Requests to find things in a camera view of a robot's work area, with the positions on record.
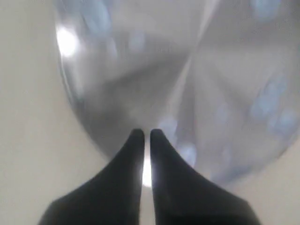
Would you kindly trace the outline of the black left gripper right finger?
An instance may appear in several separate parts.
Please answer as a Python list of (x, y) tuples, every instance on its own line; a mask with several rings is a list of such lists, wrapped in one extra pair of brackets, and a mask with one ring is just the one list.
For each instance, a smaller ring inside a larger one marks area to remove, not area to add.
[(157, 225), (259, 225), (247, 201), (190, 167), (160, 129), (150, 133), (150, 159)]

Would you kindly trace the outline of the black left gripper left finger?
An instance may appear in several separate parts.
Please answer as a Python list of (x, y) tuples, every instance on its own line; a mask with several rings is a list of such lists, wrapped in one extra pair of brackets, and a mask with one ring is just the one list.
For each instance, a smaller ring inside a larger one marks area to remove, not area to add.
[(144, 133), (134, 129), (113, 160), (95, 177), (52, 202), (41, 225), (139, 224)]

